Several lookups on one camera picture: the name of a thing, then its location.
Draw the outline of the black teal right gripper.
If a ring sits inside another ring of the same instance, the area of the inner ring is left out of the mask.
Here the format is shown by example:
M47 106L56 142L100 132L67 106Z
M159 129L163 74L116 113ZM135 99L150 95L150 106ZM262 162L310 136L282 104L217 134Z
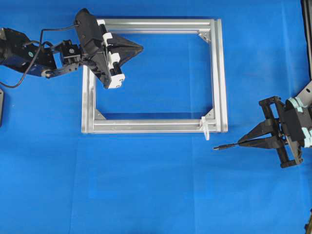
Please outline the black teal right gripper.
M312 101L298 96L282 102L277 96L259 101L265 121L237 143L241 147L276 149L280 167L303 162L301 149L312 146Z

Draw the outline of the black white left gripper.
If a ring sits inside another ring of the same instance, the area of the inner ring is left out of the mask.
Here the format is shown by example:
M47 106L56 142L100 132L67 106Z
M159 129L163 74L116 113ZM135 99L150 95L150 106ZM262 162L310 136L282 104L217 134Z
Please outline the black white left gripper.
M105 22L98 24L86 8L75 16L76 32L82 49L83 65L102 82L104 88L122 86L125 75L121 66L143 51L143 46L118 34L106 31Z

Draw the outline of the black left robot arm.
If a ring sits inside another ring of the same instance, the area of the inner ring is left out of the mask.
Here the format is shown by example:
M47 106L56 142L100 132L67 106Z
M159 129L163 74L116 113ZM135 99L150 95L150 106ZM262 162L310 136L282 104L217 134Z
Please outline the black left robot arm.
M106 89L119 88L125 80L121 67L143 51L136 44L109 32L105 21L98 22L86 8L75 16L72 26L80 44L64 40L53 45L48 41L30 40L24 33L10 28L0 30L1 65L22 73L53 78L86 66Z

